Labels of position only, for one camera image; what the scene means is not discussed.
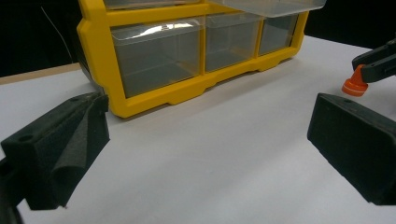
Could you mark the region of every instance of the white tabletop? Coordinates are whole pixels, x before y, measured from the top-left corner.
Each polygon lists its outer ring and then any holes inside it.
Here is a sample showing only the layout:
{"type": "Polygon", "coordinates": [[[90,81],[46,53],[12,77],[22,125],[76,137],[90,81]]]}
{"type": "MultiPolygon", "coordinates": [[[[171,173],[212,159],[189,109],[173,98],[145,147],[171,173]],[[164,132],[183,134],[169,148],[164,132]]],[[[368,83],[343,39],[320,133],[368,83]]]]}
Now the white tabletop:
{"type": "MultiPolygon", "coordinates": [[[[19,205],[26,224],[395,223],[367,203],[306,139],[317,94],[339,96],[368,51],[306,36],[299,53],[179,105],[131,119],[107,113],[110,142],[68,203],[19,205]]],[[[352,100],[396,119],[396,78],[352,100]]],[[[0,140],[73,96],[80,70],[0,86],[0,140]]]]}

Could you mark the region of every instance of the yellow storage organizer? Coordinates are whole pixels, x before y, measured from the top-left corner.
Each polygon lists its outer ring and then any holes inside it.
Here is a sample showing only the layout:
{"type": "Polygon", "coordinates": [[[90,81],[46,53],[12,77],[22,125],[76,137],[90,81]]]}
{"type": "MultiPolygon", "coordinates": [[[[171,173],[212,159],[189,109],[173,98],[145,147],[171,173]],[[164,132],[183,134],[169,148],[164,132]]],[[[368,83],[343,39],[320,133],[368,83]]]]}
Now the yellow storage organizer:
{"type": "Polygon", "coordinates": [[[78,35],[90,75],[122,118],[277,66],[300,49],[308,16],[265,19],[204,0],[130,9],[79,3],[78,35]]]}

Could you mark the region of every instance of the orange plastic part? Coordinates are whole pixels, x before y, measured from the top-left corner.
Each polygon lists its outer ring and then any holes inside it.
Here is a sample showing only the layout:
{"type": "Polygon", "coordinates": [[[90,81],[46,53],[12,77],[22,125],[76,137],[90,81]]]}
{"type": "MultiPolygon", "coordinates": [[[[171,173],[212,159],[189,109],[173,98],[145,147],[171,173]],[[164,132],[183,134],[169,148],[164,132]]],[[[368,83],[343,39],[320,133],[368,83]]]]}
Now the orange plastic part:
{"type": "Polygon", "coordinates": [[[369,85],[361,78],[361,68],[364,64],[358,65],[352,77],[347,79],[343,86],[343,92],[351,96],[363,96],[369,85]]]}

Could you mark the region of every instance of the black background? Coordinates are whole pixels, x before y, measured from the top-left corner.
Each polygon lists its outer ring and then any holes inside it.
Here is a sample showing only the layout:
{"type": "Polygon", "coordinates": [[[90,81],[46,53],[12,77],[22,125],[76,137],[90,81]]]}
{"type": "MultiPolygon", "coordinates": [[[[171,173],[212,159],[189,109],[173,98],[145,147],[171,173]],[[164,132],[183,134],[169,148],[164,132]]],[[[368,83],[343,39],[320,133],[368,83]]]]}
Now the black background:
{"type": "MultiPolygon", "coordinates": [[[[385,0],[328,0],[325,7],[310,11],[304,32],[374,49],[395,37],[390,4],[385,0]]],[[[0,77],[77,63],[80,19],[78,0],[0,0],[0,77]]]]}

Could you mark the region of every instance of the clear plastic bin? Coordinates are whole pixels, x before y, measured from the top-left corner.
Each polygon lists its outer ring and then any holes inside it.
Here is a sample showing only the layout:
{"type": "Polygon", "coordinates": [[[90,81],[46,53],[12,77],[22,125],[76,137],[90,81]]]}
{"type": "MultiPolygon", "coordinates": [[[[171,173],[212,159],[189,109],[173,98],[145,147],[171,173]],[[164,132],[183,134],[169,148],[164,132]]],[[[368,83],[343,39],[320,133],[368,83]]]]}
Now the clear plastic bin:
{"type": "Polygon", "coordinates": [[[199,73],[202,18],[112,29],[126,97],[199,73]]]}
{"type": "Polygon", "coordinates": [[[264,17],[280,17],[319,9],[326,0],[209,0],[210,2],[233,7],[264,17]]]}
{"type": "Polygon", "coordinates": [[[297,19],[298,15],[267,18],[262,28],[259,55],[289,47],[297,19]]]}
{"type": "Polygon", "coordinates": [[[107,9],[165,7],[197,3],[199,0],[104,0],[107,9]]]}
{"type": "Polygon", "coordinates": [[[211,72],[249,60],[261,16],[249,13],[216,14],[206,17],[205,70],[211,72]]]}

